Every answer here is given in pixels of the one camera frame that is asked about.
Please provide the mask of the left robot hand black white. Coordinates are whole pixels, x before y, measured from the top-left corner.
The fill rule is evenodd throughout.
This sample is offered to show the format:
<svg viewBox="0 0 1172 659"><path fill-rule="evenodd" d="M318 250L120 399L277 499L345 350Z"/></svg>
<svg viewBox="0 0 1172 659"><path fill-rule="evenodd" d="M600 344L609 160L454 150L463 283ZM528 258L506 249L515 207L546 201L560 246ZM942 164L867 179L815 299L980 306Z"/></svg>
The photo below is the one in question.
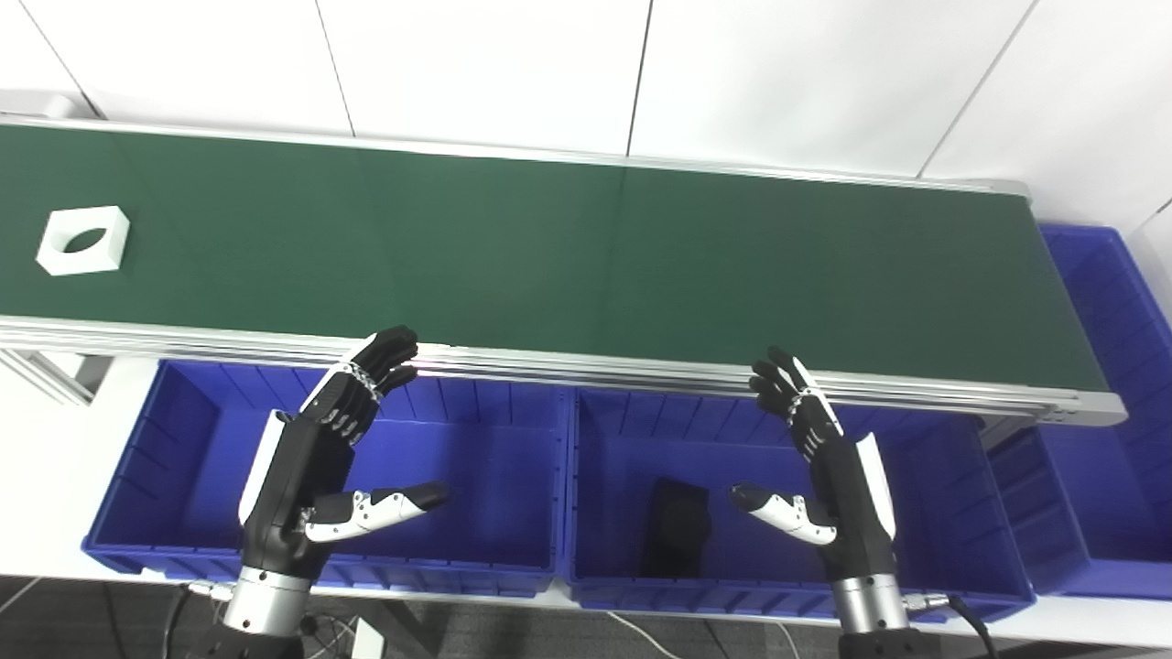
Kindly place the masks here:
<svg viewBox="0 0 1172 659"><path fill-rule="evenodd" d="M416 355L414 330L380 330L332 364L297 413L275 412L279 434L241 522L243 573L316 580L338 543L448 503L450 488L437 481L369 492L343 488L382 400L418 375Z"/></svg>

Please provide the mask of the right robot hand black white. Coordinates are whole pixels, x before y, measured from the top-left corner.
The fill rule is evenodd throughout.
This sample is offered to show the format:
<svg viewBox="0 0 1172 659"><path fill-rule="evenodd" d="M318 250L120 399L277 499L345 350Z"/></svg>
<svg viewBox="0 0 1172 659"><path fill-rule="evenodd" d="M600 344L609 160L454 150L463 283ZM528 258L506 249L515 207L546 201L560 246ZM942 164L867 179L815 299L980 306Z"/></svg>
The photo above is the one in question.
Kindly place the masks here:
<svg viewBox="0 0 1172 659"><path fill-rule="evenodd" d="M895 509L875 439L851 439L808 367L771 346L751 367L756 403L788 426L808 463L811 496L750 482L728 492L732 507L816 546L827 580L894 576Z"/></svg>

